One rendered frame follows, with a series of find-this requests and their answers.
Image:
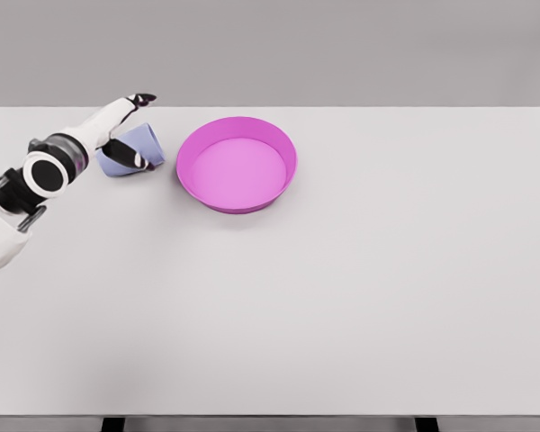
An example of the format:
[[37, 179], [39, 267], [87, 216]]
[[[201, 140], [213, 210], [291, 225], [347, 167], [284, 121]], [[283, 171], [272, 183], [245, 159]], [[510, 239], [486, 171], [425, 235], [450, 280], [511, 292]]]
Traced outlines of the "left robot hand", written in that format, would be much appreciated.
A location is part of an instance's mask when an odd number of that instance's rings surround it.
[[139, 171], [154, 171], [153, 163], [134, 148], [114, 138], [113, 132], [139, 108], [147, 107], [156, 99], [154, 94], [137, 93], [108, 103], [84, 124], [86, 148], [101, 149], [107, 158], [123, 167]]

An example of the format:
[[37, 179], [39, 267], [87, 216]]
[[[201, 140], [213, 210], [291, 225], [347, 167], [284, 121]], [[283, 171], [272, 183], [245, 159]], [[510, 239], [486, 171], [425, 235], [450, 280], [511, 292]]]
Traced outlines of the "light blue cup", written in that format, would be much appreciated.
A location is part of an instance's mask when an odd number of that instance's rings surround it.
[[[117, 137], [117, 140], [139, 152], [154, 167], [158, 167], [166, 161], [158, 138], [148, 123], [142, 123], [136, 128], [124, 132]], [[143, 172], [142, 168], [128, 167], [111, 160], [104, 154], [104, 149], [106, 146], [98, 149], [95, 156], [99, 166], [107, 176], [128, 176]]]

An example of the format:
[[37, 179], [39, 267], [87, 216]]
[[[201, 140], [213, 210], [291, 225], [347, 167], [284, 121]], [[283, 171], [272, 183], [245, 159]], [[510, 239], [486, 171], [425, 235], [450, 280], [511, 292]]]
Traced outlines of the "pink plate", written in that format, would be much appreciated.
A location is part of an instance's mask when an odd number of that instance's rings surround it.
[[184, 140], [175, 163], [181, 186], [195, 200], [227, 214], [271, 205], [297, 167], [291, 138], [271, 122], [247, 116], [205, 123]]

